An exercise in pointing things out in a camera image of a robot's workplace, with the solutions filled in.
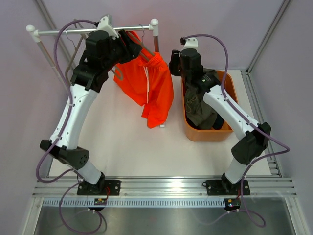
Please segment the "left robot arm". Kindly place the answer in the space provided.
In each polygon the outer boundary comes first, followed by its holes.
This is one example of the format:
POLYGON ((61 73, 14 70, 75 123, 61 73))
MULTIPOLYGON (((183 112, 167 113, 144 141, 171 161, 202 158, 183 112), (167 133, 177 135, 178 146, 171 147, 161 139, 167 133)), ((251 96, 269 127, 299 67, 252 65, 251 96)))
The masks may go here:
POLYGON ((105 175, 89 160, 89 151, 79 147, 79 136, 108 72, 117 64, 135 59, 141 46, 125 30, 116 37, 103 30, 91 32, 85 45, 73 71, 69 98, 58 126, 49 139, 41 141, 40 148, 83 178, 78 185, 79 195, 101 195, 107 190, 105 175))

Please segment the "navy blue shorts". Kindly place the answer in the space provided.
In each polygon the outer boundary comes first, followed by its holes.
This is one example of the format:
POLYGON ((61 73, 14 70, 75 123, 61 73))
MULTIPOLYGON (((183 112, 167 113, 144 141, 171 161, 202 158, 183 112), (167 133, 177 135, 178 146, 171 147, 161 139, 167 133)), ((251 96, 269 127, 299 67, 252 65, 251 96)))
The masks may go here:
POLYGON ((219 114, 217 114, 216 120, 214 124, 212 125, 212 128, 214 130, 221 130, 223 124, 224 124, 224 119, 219 114))

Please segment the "orange shorts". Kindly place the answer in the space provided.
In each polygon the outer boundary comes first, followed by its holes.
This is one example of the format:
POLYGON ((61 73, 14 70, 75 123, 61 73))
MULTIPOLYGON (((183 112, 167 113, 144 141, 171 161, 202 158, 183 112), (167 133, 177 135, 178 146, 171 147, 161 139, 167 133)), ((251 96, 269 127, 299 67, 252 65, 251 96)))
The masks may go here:
POLYGON ((152 129, 164 125, 174 100, 172 76, 161 54, 153 51, 154 56, 146 62, 139 56, 127 63, 117 64, 124 75, 120 81, 114 75, 114 82, 139 106, 143 107, 141 116, 152 129))

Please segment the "olive green shorts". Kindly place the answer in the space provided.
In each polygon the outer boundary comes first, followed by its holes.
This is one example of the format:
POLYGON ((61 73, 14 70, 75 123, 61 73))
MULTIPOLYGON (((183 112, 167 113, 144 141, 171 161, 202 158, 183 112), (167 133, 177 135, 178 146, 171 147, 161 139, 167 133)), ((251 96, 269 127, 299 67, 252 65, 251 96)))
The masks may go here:
POLYGON ((184 80, 185 117, 189 126, 197 130, 211 130, 218 124, 217 112, 198 97, 195 89, 184 80))

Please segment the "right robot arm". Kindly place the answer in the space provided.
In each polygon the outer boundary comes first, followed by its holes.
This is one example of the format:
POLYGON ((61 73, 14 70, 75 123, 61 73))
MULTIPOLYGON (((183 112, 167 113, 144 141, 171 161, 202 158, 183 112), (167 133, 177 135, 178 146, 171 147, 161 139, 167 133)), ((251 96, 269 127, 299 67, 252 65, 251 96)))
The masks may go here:
POLYGON ((245 113, 224 90, 220 79, 204 71, 196 49, 173 50, 169 69, 172 75, 183 79, 190 91, 212 107, 235 133, 238 142, 231 149, 233 159, 213 188, 228 195, 237 193, 244 171, 267 148, 271 126, 266 122, 260 124, 245 113))

